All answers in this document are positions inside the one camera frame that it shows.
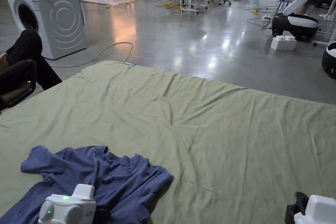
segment washing machine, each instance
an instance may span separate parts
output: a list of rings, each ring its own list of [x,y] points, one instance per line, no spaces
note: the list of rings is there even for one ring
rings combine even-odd
[[[43,43],[42,56],[58,59],[86,48],[79,0],[8,0],[19,32],[34,30]]]

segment bare foot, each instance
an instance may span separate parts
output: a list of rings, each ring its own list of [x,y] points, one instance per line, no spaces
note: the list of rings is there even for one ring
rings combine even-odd
[[[8,68],[9,64],[7,62],[7,54],[2,53],[0,54],[0,70]]]

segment green bed sheet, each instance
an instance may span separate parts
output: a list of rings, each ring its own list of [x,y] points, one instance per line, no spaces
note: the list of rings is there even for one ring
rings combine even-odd
[[[103,61],[0,116],[0,215],[32,147],[107,145],[175,177],[153,223],[284,223],[296,191],[336,197],[335,136],[333,105]]]

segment black chair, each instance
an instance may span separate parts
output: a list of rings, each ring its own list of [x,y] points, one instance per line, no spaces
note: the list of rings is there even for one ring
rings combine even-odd
[[[14,107],[34,92],[36,88],[36,64],[33,60],[22,60],[0,71],[0,83],[11,83],[13,76],[22,74],[23,71],[25,79],[22,80],[22,84],[8,93],[0,95],[0,112]]]

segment polished gray floor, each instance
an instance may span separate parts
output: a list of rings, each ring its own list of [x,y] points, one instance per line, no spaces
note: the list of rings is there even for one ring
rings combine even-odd
[[[250,0],[259,8],[276,0]],[[88,48],[52,65],[76,65],[94,58],[116,42],[134,44],[127,60],[132,64],[232,83],[264,92],[336,104],[336,81],[321,68],[324,47],[298,42],[294,51],[270,48],[270,30],[247,23],[256,16],[251,5],[210,3],[195,18],[181,17],[156,5],[137,1],[124,6],[82,3]],[[312,15],[324,10],[312,10]],[[259,23],[260,19],[251,20]],[[11,46],[18,31],[6,0],[0,0],[0,51]],[[75,68],[55,68],[62,79],[102,60],[124,61],[130,45],[104,51],[92,63]]]

